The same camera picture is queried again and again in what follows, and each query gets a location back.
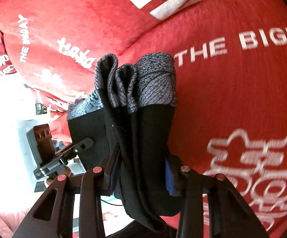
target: blue gripper pad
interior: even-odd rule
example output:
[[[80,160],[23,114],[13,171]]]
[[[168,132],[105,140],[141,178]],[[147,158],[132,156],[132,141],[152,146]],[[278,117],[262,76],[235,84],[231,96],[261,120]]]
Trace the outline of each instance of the blue gripper pad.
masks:
[[[168,160],[165,161],[165,185],[171,196],[175,195],[173,174]]]

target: folded black cloth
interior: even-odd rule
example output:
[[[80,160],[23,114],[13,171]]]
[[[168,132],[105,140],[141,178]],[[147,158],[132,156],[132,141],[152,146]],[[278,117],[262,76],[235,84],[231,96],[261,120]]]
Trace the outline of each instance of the folded black cloth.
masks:
[[[171,55],[155,53],[118,68],[116,56],[105,55],[95,68],[103,108],[68,121],[74,143],[85,137],[95,140],[92,151],[79,155],[84,165],[98,165],[119,142],[122,164],[114,195],[130,217],[154,231],[166,227],[161,215],[176,215],[181,208],[181,198],[170,196],[165,184],[167,141],[176,106],[173,64]]]

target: black cable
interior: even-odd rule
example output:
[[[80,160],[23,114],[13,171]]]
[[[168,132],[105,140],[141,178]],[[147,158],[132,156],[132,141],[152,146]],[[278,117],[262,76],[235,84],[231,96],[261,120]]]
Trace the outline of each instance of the black cable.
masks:
[[[123,206],[123,205],[111,204],[111,203],[109,203],[109,202],[107,202],[107,201],[104,201],[104,200],[102,200],[102,199],[100,199],[100,200],[103,201],[103,202],[106,202],[106,203],[109,204],[109,205],[113,205],[113,206]]]

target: gray patterned fabric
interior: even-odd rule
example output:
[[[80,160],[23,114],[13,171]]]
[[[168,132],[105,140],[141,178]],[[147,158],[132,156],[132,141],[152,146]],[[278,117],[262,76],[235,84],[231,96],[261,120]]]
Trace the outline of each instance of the gray patterned fabric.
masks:
[[[106,89],[111,105],[127,106],[128,113],[153,104],[176,107],[175,86],[174,60],[167,53],[147,54],[137,63],[124,64],[119,68],[117,57],[107,54],[98,60],[95,67],[96,90]],[[102,107],[95,91],[87,99],[76,100],[69,106],[67,120]]]

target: pink fabric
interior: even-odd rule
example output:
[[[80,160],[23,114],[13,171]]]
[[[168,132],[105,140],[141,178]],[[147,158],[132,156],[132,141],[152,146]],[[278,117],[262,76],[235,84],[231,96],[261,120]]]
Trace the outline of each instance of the pink fabric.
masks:
[[[0,212],[0,235],[2,238],[11,238],[28,212],[29,209],[12,213]]]

